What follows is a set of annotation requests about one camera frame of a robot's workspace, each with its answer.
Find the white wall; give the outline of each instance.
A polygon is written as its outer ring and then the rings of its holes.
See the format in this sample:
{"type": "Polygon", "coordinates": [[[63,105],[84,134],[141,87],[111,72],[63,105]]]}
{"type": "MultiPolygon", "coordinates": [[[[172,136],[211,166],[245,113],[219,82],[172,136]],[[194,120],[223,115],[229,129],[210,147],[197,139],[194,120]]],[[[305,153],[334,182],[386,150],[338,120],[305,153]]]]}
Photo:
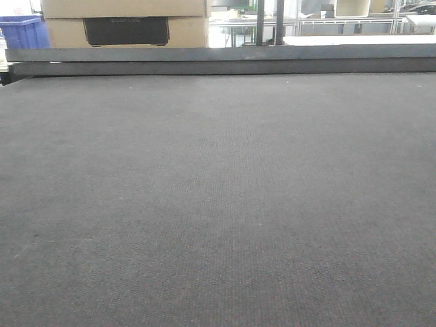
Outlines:
{"type": "Polygon", "coordinates": [[[30,0],[0,0],[0,16],[32,15],[30,0]]]}

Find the cutting table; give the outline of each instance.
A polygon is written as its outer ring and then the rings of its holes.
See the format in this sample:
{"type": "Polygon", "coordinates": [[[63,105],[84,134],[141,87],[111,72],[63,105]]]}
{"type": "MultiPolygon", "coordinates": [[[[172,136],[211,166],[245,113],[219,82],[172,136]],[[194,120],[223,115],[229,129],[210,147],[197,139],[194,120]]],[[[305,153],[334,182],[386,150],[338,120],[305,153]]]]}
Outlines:
{"type": "Polygon", "coordinates": [[[0,88],[0,326],[433,326],[435,83],[0,88]]]}

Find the table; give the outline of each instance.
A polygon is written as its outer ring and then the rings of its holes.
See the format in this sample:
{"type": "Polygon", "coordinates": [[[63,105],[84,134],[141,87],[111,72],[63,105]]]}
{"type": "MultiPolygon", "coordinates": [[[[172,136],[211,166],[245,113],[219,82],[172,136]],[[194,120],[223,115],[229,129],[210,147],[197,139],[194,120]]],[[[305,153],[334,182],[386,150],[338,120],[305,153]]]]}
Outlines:
{"type": "Polygon", "coordinates": [[[431,27],[432,34],[436,33],[436,16],[434,15],[410,15],[407,20],[416,28],[431,27]]]}
{"type": "MultiPolygon", "coordinates": [[[[236,42],[237,35],[244,35],[244,40],[245,40],[245,36],[249,36],[249,43],[255,42],[255,28],[257,25],[256,22],[257,22],[256,16],[247,15],[247,16],[241,16],[240,18],[237,19],[211,20],[209,26],[215,28],[228,29],[231,45],[234,48],[238,45],[236,42]]],[[[286,18],[283,25],[295,26],[295,20],[292,18],[286,18]]],[[[276,20],[271,18],[270,16],[266,16],[264,19],[264,26],[272,27],[273,29],[275,29],[276,20]]]]}
{"type": "Polygon", "coordinates": [[[1,326],[431,326],[436,74],[0,89],[1,326]]]}

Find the black metal post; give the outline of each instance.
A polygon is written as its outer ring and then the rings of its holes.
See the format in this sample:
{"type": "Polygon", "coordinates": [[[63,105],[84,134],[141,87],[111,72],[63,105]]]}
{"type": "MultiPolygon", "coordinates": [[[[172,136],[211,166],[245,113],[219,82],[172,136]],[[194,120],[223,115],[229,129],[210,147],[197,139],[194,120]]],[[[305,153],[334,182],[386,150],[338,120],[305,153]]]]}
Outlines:
{"type": "Polygon", "coordinates": [[[283,45],[283,36],[285,36],[285,26],[283,25],[283,19],[285,16],[285,0],[277,0],[277,22],[275,29],[275,45],[283,45]]]}
{"type": "Polygon", "coordinates": [[[264,17],[265,0],[258,0],[258,28],[256,33],[256,46],[264,44],[264,17]]]}

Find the metal pole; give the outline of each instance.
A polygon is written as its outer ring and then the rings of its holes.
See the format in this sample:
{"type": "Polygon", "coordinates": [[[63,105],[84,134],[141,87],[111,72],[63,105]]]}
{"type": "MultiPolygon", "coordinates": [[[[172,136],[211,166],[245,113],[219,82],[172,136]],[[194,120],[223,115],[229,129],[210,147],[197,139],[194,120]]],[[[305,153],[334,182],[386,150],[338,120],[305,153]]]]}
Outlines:
{"type": "Polygon", "coordinates": [[[392,25],[390,28],[391,34],[396,34],[396,30],[398,28],[399,16],[401,10],[401,0],[394,0],[394,20],[392,21],[392,25]]]}
{"type": "Polygon", "coordinates": [[[258,28],[256,33],[256,46],[264,44],[264,16],[265,0],[258,0],[258,28]]]}
{"type": "Polygon", "coordinates": [[[277,0],[277,28],[275,29],[275,45],[283,45],[283,36],[285,36],[285,27],[283,19],[285,16],[285,0],[277,0]]]}

